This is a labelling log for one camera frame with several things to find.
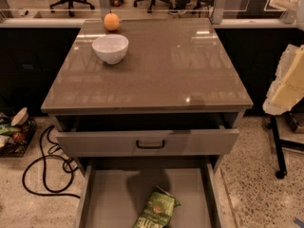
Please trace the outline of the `green jalapeno chip bag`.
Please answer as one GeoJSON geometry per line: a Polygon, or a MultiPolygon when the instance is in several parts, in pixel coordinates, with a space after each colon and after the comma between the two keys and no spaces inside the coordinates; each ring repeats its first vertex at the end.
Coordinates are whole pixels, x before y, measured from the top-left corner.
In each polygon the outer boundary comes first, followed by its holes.
{"type": "Polygon", "coordinates": [[[155,186],[132,228],[166,228],[180,205],[174,196],[155,186]]]}

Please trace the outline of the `grey cabinet counter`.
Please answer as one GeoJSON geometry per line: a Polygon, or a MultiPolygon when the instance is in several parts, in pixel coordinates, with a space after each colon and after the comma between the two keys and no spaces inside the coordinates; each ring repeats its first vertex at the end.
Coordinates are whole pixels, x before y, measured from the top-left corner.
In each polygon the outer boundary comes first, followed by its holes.
{"type": "Polygon", "coordinates": [[[98,21],[79,31],[41,108],[48,114],[240,111],[253,102],[206,18],[129,20],[117,65],[105,64],[93,41],[98,21]]]}

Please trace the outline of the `grey top drawer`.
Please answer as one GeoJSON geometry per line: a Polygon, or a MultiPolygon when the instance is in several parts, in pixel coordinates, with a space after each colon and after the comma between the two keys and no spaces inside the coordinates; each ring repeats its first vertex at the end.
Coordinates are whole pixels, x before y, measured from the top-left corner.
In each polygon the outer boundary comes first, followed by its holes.
{"type": "Polygon", "coordinates": [[[74,158],[224,155],[239,135],[241,112],[59,115],[57,140],[74,158]],[[139,149],[136,140],[163,149],[139,149]]]}

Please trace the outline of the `grey drawer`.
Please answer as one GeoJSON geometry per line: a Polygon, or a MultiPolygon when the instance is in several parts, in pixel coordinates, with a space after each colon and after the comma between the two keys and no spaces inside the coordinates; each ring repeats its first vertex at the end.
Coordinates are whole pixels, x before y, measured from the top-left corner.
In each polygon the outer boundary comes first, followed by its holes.
{"type": "Polygon", "coordinates": [[[156,186],[180,202],[165,228],[224,228],[212,166],[199,160],[89,165],[75,227],[132,228],[156,186]]]}
{"type": "Polygon", "coordinates": [[[224,155],[239,135],[241,112],[59,115],[57,140],[74,158],[224,155]],[[136,140],[163,149],[139,149],[136,140]]]}

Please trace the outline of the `grey middle drawer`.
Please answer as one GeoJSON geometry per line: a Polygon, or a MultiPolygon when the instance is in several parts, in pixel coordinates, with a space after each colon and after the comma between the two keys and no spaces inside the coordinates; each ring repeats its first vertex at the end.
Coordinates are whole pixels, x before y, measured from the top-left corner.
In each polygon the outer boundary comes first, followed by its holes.
{"type": "Polygon", "coordinates": [[[165,228],[224,228],[212,166],[199,160],[89,165],[75,227],[132,228],[156,186],[180,202],[165,228]]]}

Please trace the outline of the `green bag in basket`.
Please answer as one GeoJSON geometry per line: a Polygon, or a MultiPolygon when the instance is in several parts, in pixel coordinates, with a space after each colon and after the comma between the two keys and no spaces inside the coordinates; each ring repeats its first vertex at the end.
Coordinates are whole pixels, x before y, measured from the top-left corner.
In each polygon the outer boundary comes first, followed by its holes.
{"type": "Polygon", "coordinates": [[[0,124],[0,135],[10,136],[20,131],[21,131],[20,128],[11,126],[9,123],[0,124]]]}

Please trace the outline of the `black rolling stand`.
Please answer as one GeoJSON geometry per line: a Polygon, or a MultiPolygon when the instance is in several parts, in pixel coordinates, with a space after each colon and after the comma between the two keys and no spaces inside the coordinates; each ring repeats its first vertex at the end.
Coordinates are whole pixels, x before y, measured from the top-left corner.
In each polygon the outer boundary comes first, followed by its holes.
{"type": "Polygon", "coordinates": [[[270,122],[267,124],[267,128],[271,129],[273,132],[275,152],[278,162],[278,170],[275,172],[275,176],[278,179],[282,180],[287,175],[287,168],[283,154],[283,149],[289,148],[297,151],[304,151],[304,143],[281,139],[279,136],[279,130],[275,116],[270,117],[270,122]]]}

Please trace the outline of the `orange fruit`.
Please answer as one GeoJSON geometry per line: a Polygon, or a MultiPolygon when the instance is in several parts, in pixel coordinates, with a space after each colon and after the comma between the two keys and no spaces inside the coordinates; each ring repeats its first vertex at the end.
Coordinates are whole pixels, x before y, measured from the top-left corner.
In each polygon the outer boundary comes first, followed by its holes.
{"type": "Polygon", "coordinates": [[[120,19],[115,13],[108,13],[104,17],[104,27],[109,31],[115,31],[120,26],[120,19]]]}

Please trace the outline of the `white ceramic bowl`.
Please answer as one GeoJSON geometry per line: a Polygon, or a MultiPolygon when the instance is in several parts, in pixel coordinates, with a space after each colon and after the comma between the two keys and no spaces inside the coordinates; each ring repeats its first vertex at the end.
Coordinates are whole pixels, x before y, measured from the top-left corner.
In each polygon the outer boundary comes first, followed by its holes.
{"type": "Polygon", "coordinates": [[[120,34],[107,34],[95,39],[92,48],[107,64],[118,64],[128,51],[129,41],[120,34]]]}

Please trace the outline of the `white bowl in basket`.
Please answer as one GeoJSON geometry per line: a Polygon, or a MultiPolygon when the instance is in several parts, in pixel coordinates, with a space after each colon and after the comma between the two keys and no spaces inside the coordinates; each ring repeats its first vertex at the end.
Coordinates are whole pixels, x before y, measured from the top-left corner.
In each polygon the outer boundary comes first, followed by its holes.
{"type": "Polygon", "coordinates": [[[24,124],[27,119],[29,118],[28,109],[26,107],[23,107],[12,119],[11,125],[21,125],[24,124]]]}

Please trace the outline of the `grey metal post right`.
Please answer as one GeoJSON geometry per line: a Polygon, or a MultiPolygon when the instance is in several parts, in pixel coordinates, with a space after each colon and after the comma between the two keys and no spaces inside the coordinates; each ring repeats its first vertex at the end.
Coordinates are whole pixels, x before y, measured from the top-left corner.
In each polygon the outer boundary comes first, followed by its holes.
{"type": "Polygon", "coordinates": [[[214,25],[222,22],[226,0],[214,0],[214,6],[211,14],[211,21],[214,25]]]}

